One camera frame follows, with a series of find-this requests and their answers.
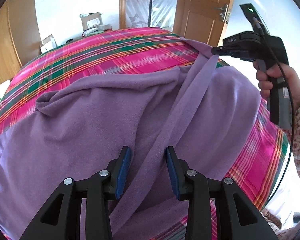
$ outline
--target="purple blanket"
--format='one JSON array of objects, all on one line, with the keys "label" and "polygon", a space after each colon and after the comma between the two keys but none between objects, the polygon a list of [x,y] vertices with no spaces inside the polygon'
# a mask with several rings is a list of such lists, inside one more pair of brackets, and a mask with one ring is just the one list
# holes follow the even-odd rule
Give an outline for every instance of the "purple blanket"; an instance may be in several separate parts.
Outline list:
[{"label": "purple blanket", "polygon": [[18,240],[64,178],[89,178],[123,145],[133,154],[122,199],[109,204],[114,240],[148,240],[187,214],[188,202],[171,189],[167,146],[190,168],[223,178],[253,127],[260,95],[235,68],[215,69],[210,46],[186,42],[200,51],[191,67],[81,78],[43,94],[36,112],[0,135],[4,233]]}]

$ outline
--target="white label sticker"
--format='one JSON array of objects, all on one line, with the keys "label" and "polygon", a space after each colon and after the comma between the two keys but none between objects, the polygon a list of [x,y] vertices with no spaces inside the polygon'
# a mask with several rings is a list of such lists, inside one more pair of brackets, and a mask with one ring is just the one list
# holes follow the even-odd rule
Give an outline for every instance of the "white label sticker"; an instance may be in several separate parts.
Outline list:
[{"label": "white label sticker", "polygon": [[100,24],[99,18],[95,18],[93,20],[87,21],[87,27],[88,28],[91,28],[91,27],[99,25],[99,24]]},{"label": "white label sticker", "polygon": [[284,88],[283,88],[283,97],[284,97],[284,98],[290,98],[290,97],[289,97],[289,91],[288,91],[288,88],[287,88],[287,87],[284,87]]}]

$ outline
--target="black cable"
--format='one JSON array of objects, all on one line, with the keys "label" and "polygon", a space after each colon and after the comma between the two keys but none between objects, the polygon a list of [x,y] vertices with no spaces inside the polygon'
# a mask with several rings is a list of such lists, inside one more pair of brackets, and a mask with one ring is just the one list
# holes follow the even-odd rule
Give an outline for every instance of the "black cable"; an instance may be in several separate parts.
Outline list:
[{"label": "black cable", "polygon": [[294,105],[293,105],[292,93],[291,93],[291,90],[290,90],[290,86],[289,86],[289,84],[288,84],[288,82],[287,82],[287,77],[286,77],[286,75],[285,75],[285,73],[284,73],[284,71],[283,71],[283,69],[282,69],[282,67],[281,67],[281,65],[280,65],[279,60],[277,59],[277,57],[276,57],[276,55],[274,54],[274,52],[273,52],[273,50],[271,49],[271,47],[269,46],[269,44],[268,44],[268,42],[267,42],[265,36],[264,36],[264,35],[261,35],[261,37],[263,38],[263,40],[264,40],[266,46],[268,47],[268,49],[269,49],[269,51],[270,51],[272,57],[274,58],[274,60],[275,60],[276,63],[278,64],[279,69],[280,69],[280,71],[281,71],[281,73],[282,73],[282,76],[283,76],[283,78],[284,78],[284,81],[285,81],[286,84],[287,84],[287,89],[288,89],[288,92],[289,92],[290,103],[291,103],[291,111],[292,111],[292,132],[291,132],[290,152],[289,152],[289,157],[288,157],[288,160],[287,160],[287,165],[286,165],[286,167],[285,167],[285,169],[284,169],[284,171],[283,171],[283,174],[282,174],[282,176],[281,176],[281,179],[280,179],[280,181],[279,181],[279,184],[277,185],[277,187],[276,187],[275,191],[273,192],[273,194],[271,195],[271,197],[270,197],[270,198],[268,199],[268,201],[266,202],[266,205],[267,205],[267,204],[270,202],[270,200],[273,198],[273,196],[276,194],[276,192],[278,191],[279,186],[280,186],[280,184],[281,184],[281,182],[282,182],[282,180],[283,180],[283,177],[284,177],[284,175],[285,175],[285,173],[286,173],[286,171],[287,171],[287,169],[288,169],[288,165],[289,165],[289,162],[290,162],[290,159],[291,159],[292,149],[293,149],[295,116],[294,116]]},{"label": "black cable", "polygon": [[151,27],[152,0],[149,1],[148,27]]}]

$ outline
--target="plaid bedsheet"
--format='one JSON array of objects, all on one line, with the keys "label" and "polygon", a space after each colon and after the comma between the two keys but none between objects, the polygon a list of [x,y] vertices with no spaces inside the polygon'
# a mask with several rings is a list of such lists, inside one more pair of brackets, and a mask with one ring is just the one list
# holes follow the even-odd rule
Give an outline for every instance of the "plaid bedsheet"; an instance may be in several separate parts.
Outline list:
[{"label": "plaid bedsheet", "polygon": [[[198,51],[161,28],[111,31],[62,45],[28,63],[12,80],[0,102],[0,134],[35,110],[44,92],[61,90],[94,74],[140,74],[190,65]],[[227,65],[219,60],[216,67]],[[250,136],[226,174],[233,178],[261,210],[281,170],[287,152],[285,134],[269,121],[262,100]],[[213,239],[217,239],[216,211],[211,202]],[[179,240],[187,217],[152,240]]]}]

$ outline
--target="hand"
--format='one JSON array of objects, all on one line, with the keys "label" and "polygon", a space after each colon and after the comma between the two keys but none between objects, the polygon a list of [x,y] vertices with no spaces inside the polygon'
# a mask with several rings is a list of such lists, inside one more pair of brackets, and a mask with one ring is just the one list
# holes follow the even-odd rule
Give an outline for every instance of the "hand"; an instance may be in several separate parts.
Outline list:
[{"label": "hand", "polygon": [[[294,110],[298,110],[300,107],[300,79],[296,73],[296,71],[283,63],[280,63],[286,77],[287,82],[291,90],[292,100],[294,105]],[[267,81],[267,75],[269,77],[279,78],[282,76],[280,68],[277,64],[273,67],[269,68],[266,73],[259,70],[258,64],[256,61],[253,62],[253,66],[257,71],[256,78],[259,80],[259,88],[261,89],[260,95],[267,99],[270,96],[270,89],[272,89],[273,84],[270,81]]]}]

